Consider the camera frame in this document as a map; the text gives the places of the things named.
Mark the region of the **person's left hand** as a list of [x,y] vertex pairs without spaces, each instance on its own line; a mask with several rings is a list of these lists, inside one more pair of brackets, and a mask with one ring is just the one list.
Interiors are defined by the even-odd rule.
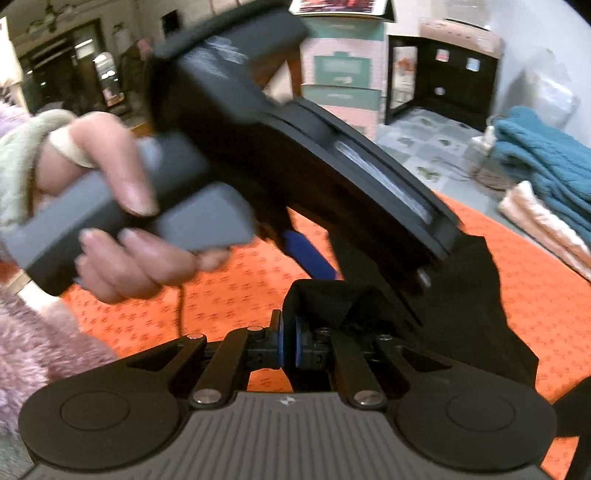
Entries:
[[[73,144],[102,170],[125,211],[140,217],[158,212],[133,134],[116,117],[90,113],[69,123],[66,130]],[[30,210],[36,212],[86,172],[44,140],[31,181]],[[164,287],[181,286],[199,272],[221,268],[230,255],[228,249],[193,254],[138,229],[124,229],[115,239],[88,229],[79,241],[82,254],[75,265],[81,286],[107,304],[150,299]]]

